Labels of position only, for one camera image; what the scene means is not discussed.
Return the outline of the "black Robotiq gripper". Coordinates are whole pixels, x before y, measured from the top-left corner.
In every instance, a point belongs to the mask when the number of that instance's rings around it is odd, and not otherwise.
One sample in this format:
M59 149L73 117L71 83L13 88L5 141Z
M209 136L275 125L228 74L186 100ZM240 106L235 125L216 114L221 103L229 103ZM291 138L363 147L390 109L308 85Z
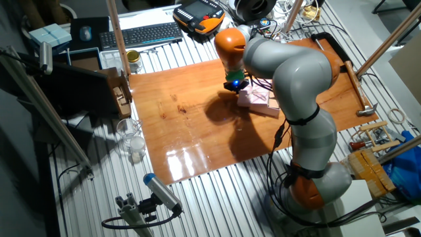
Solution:
M232 82L224 82L224 88L234 92L238 96L242 94L242 89L246 88L248 85L248 80L234 80Z

